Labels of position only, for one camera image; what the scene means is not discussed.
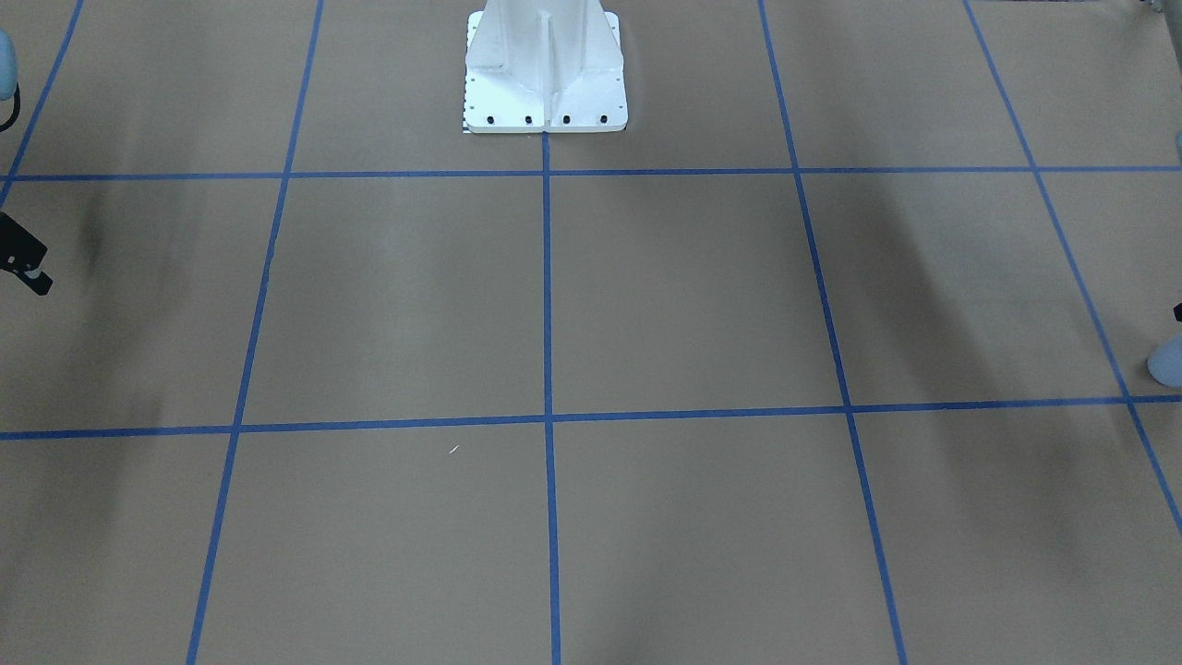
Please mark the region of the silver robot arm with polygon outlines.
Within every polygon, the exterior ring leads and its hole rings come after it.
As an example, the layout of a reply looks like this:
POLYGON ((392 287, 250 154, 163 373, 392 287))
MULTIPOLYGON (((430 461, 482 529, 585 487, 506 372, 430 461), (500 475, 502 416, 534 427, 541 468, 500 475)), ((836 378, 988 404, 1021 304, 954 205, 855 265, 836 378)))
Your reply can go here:
POLYGON ((17 45, 5 30, 1 30, 1 102, 11 102, 8 117, 4 117, 1 122, 1 132, 5 132, 17 123, 21 113, 17 45))

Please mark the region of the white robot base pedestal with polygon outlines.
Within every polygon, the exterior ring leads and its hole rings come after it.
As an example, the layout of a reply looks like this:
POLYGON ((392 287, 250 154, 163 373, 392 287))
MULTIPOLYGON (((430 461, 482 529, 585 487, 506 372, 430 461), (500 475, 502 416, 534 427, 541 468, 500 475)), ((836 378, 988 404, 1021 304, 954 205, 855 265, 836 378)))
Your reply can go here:
POLYGON ((465 38, 465 131, 628 128, 621 18, 599 1, 487 1, 465 38))

